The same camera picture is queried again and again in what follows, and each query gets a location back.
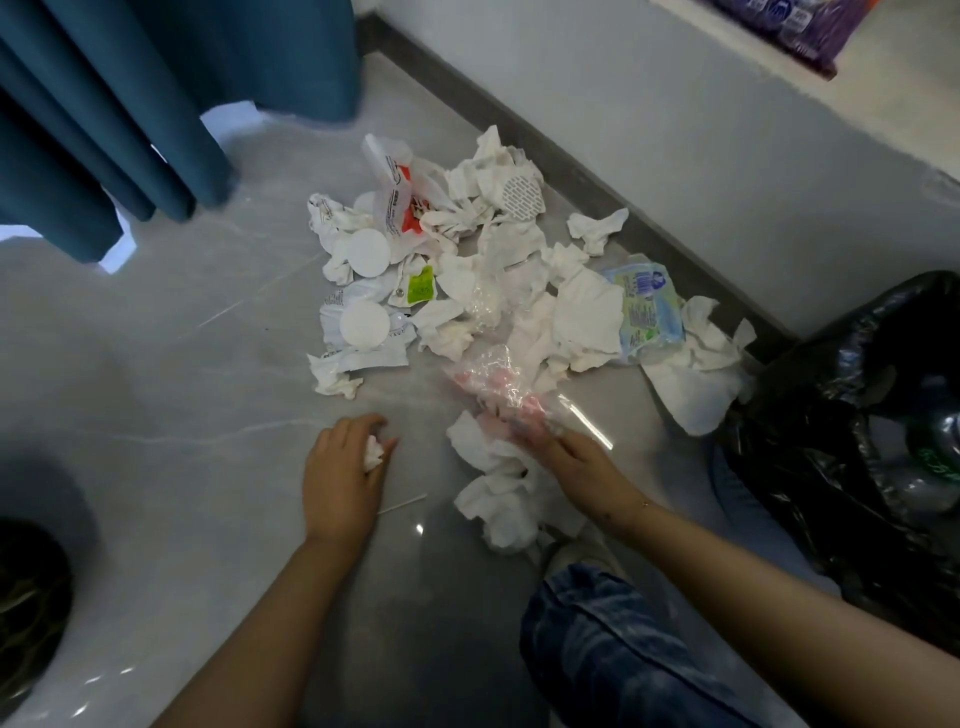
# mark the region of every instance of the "shoe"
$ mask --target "shoe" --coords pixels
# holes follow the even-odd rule
[[[573,564],[587,564],[630,582],[627,572],[603,543],[603,536],[599,533],[595,536],[585,534],[565,543],[557,541],[543,555],[546,564],[543,570],[544,579],[549,579]]]

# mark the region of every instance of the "hand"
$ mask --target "hand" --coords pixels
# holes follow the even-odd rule
[[[572,430],[554,436],[535,420],[511,423],[514,441],[529,451],[560,482],[578,510],[612,536],[628,527],[646,496],[613,464],[591,437]]]
[[[371,430],[386,424],[382,415],[344,418],[325,429],[306,457],[303,515],[307,543],[332,547],[351,567],[373,530],[383,494],[383,478],[397,439],[383,444],[383,462],[364,473]]]

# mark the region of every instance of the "white wall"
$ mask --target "white wall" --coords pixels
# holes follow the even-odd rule
[[[923,165],[645,0],[380,10],[794,332],[960,268],[960,209],[922,195]]]

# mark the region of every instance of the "green label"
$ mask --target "green label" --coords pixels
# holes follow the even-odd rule
[[[906,448],[913,459],[928,473],[960,483],[960,473],[934,442],[931,433],[923,427],[911,427],[906,433]]]
[[[407,288],[407,303],[413,305],[421,301],[433,301],[433,266],[425,265],[418,276],[410,277]]]

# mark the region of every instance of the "purple package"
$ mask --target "purple package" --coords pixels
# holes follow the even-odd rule
[[[879,0],[713,0],[766,39],[831,72],[856,26]]]

